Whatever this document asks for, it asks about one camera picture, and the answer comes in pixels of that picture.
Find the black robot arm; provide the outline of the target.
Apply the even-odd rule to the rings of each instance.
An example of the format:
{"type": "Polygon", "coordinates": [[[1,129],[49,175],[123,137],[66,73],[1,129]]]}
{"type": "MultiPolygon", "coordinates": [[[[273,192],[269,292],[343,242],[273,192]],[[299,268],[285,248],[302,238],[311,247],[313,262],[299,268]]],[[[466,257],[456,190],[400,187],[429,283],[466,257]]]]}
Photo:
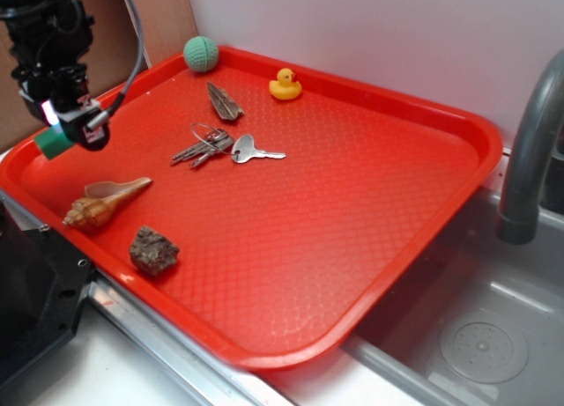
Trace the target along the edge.
{"type": "Polygon", "coordinates": [[[1,0],[1,20],[17,61],[11,77],[29,113],[47,122],[44,106],[50,105],[65,141],[102,150],[109,142],[108,126],[87,128],[101,108],[90,93],[82,62],[93,43],[94,24],[82,1],[1,0]]]}

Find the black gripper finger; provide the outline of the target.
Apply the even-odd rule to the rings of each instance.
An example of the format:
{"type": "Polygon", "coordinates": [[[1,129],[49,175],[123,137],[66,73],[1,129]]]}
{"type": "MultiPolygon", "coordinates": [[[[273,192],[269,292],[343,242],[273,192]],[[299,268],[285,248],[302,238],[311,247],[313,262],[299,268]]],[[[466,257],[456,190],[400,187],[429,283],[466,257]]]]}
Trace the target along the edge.
{"type": "Polygon", "coordinates": [[[59,114],[65,136],[88,151],[100,151],[109,142],[109,114],[100,108],[59,114]]]}

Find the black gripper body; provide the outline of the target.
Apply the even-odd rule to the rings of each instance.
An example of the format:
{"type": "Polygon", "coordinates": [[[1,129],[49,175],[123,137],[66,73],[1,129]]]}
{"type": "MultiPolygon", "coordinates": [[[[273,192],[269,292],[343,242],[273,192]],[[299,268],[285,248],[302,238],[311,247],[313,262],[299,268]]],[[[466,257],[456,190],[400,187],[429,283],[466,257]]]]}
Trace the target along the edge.
{"type": "Polygon", "coordinates": [[[87,66],[77,63],[53,70],[28,69],[22,65],[11,71],[28,111],[39,120],[54,125],[85,126],[100,113],[100,104],[88,88],[87,66]]]}

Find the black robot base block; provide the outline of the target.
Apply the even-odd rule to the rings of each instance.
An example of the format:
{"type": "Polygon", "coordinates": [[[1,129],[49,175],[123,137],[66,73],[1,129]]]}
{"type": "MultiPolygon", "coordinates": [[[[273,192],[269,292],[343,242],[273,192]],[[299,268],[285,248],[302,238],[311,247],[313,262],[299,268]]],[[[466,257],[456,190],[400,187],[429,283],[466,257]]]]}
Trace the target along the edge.
{"type": "Polygon", "coordinates": [[[23,230],[1,205],[1,389],[77,333],[93,262],[59,232],[23,230]]]}

